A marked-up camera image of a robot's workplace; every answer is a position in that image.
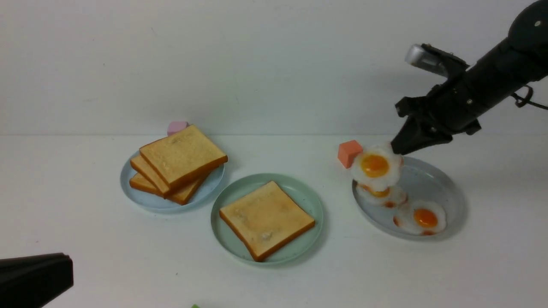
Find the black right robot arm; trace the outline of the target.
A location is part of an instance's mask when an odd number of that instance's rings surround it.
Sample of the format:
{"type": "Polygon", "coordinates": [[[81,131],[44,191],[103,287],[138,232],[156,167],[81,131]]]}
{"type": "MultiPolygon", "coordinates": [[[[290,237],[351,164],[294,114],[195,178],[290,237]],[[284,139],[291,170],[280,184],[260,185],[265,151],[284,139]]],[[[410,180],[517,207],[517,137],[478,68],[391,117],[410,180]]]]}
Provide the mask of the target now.
{"type": "Polygon", "coordinates": [[[473,66],[429,44],[414,44],[406,63],[446,78],[425,96],[404,97],[396,103],[406,119],[391,142],[396,154],[406,155],[447,144],[457,134],[481,129],[478,118],[508,97],[517,107],[531,104],[529,85],[547,77],[548,3],[527,6],[512,23],[508,35],[473,66]]]}

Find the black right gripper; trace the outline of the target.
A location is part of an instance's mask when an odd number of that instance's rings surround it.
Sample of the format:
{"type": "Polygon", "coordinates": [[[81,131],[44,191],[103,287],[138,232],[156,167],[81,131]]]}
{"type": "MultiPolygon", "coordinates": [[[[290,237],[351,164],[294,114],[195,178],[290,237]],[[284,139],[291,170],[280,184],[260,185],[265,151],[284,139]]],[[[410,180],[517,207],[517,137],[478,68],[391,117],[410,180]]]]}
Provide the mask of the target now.
{"type": "Polygon", "coordinates": [[[394,153],[408,155],[435,145],[452,142],[454,134],[474,135],[481,130],[474,110],[480,73],[462,73],[435,85],[425,96],[405,96],[396,103],[406,121],[390,142],[394,153]]]}

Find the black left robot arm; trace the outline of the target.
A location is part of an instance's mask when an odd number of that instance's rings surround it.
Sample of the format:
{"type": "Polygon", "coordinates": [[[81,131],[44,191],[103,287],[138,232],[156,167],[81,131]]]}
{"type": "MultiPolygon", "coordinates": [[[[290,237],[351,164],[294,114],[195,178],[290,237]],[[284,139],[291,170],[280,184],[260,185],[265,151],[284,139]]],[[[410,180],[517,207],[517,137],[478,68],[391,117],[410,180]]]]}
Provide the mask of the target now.
{"type": "Polygon", "coordinates": [[[0,261],[0,306],[42,308],[74,285],[74,264],[63,253],[0,261]]]}

